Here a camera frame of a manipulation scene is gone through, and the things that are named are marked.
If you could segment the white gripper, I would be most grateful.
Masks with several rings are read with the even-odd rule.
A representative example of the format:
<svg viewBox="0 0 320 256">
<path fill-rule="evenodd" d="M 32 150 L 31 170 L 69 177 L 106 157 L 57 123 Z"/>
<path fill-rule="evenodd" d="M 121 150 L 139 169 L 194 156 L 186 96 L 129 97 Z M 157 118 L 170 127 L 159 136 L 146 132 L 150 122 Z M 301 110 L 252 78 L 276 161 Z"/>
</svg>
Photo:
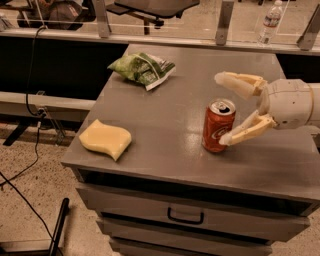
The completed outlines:
<svg viewBox="0 0 320 256">
<path fill-rule="evenodd" d="M 261 76 L 226 71 L 217 73 L 214 79 L 218 85 L 245 100 L 261 94 L 259 112 L 255 110 L 240 125 L 222 135 L 220 145 L 235 145 L 258 137 L 274 127 L 295 129 L 315 125 L 314 83 L 306 83 L 301 79 L 278 79 L 267 84 Z"/>
</svg>

